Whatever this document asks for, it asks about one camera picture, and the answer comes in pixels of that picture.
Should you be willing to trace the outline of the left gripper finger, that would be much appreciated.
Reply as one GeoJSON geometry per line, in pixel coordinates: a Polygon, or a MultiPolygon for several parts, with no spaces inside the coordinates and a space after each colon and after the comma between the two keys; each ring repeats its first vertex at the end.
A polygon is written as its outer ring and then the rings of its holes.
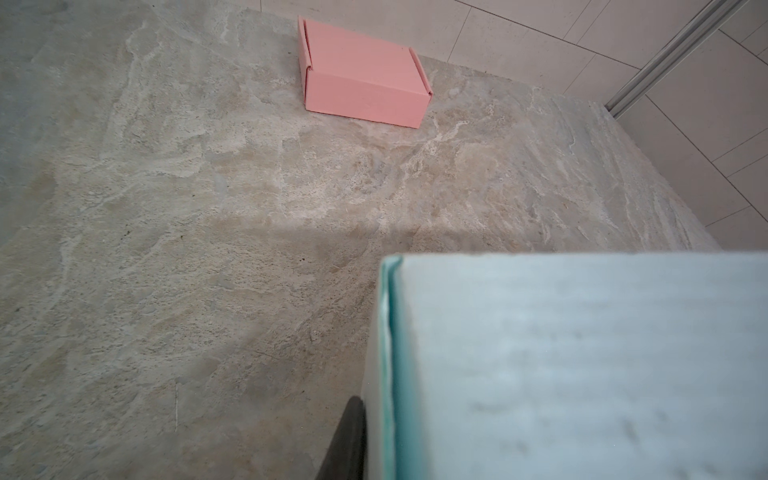
{"type": "Polygon", "coordinates": [[[316,480],[362,480],[366,455],[366,410],[352,396],[334,432],[316,480]]]}

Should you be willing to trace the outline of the light blue paper box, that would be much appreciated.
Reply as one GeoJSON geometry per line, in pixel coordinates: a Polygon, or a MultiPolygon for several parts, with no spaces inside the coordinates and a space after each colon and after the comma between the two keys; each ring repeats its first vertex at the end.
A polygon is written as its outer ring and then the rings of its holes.
{"type": "Polygon", "coordinates": [[[381,262],[370,479],[763,479],[767,257],[381,262]]]}

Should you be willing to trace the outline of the pink paper box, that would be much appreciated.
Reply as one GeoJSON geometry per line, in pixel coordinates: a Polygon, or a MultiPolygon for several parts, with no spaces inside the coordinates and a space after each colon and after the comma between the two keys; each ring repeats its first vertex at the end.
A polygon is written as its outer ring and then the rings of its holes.
{"type": "Polygon", "coordinates": [[[412,48],[302,17],[298,37],[307,110],[420,127],[433,91],[412,48]]]}

